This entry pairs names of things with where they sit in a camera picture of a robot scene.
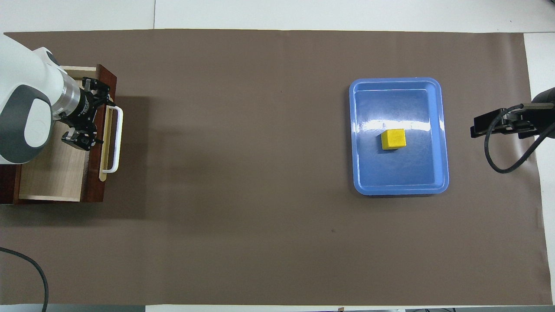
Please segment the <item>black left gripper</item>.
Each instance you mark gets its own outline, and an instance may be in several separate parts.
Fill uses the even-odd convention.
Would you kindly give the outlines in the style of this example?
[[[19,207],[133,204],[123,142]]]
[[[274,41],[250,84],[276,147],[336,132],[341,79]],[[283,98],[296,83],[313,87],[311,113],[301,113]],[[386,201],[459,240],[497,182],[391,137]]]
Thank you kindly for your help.
[[[95,78],[83,78],[84,91],[80,92],[80,99],[71,114],[65,116],[65,124],[69,130],[62,135],[62,142],[78,150],[90,151],[104,140],[98,137],[98,127],[95,125],[97,107],[109,105],[115,107],[110,95],[109,85]]]

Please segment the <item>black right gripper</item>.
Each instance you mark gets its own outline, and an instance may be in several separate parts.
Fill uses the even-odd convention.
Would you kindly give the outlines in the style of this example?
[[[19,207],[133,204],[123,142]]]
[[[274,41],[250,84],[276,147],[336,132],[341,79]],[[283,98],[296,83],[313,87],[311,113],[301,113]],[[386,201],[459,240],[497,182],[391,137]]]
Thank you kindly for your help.
[[[555,87],[537,94],[532,103],[551,103],[555,102]],[[473,119],[473,126],[470,127],[470,137],[478,138],[487,134],[487,128],[505,109],[497,109],[492,112],[482,114]],[[549,126],[555,122],[555,111],[551,109],[540,109],[534,112],[533,124],[522,117],[522,111],[517,109],[506,112],[501,119],[494,125],[491,134],[517,134],[520,140],[539,136]]]

